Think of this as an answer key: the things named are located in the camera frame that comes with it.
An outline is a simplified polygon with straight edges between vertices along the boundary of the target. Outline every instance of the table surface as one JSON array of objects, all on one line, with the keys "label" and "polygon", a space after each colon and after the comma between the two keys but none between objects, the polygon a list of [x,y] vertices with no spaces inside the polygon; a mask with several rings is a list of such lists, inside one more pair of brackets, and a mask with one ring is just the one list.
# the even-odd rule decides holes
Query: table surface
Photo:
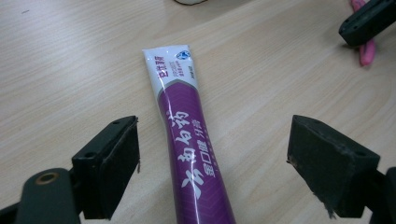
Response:
[{"label": "table surface", "polygon": [[169,158],[142,49],[188,44],[238,223],[329,219],[286,163],[292,115],[319,119],[395,165],[396,27],[360,67],[338,28],[347,0],[27,1],[0,4],[0,207],[109,122],[139,117],[141,172],[111,222],[175,223]]}]

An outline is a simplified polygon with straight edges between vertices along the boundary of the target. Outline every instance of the black object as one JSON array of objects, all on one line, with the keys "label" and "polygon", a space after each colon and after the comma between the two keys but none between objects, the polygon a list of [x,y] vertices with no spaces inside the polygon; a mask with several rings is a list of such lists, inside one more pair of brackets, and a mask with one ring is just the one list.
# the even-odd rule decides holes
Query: black object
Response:
[{"label": "black object", "polygon": [[339,34],[349,46],[363,45],[396,21],[396,0],[371,0],[343,22]]},{"label": "black object", "polygon": [[380,157],[325,123],[293,116],[288,162],[325,204],[330,217],[361,217],[396,223],[396,168],[376,170]]},{"label": "black object", "polygon": [[111,219],[140,160],[137,117],[108,124],[73,158],[73,168],[30,177],[21,201],[0,211],[0,223],[76,224]]}]

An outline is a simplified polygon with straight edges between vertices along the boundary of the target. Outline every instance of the wooden table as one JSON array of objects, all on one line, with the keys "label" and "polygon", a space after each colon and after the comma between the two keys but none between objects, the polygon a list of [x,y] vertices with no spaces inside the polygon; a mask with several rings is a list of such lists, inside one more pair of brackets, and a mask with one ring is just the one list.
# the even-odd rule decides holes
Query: wooden table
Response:
[{"label": "wooden table", "polygon": [[111,222],[175,223],[167,144],[141,49],[188,44],[238,223],[330,220],[286,163],[291,117],[322,120],[395,165],[396,27],[372,66],[337,34],[347,0],[2,1],[0,207],[24,181],[71,168],[109,122],[139,117],[142,167]]}]

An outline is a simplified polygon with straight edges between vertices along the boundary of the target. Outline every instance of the toothpaste tube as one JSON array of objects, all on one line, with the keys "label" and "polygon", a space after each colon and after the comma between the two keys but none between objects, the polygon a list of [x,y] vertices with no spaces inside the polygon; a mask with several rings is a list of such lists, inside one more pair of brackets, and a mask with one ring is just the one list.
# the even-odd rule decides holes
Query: toothpaste tube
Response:
[{"label": "toothpaste tube", "polygon": [[188,46],[144,49],[168,137],[177,223],[235,223]]}]

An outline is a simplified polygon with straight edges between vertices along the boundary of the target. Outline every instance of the pink handle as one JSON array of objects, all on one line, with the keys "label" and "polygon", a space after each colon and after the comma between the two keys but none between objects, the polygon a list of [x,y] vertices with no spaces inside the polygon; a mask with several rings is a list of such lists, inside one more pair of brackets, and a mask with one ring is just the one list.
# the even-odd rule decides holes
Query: pink handle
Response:
[{"label": "pink handle", "polygon": [[[351,0],[350,1],[353,10],[356,12],[361,7],[366,4],[363,0]],[[361,66],[369,65],[373,62],[375,56],[375,42],[373,39],[369,40],[367,43],[359,47],[359,52],[361,55]]]}]

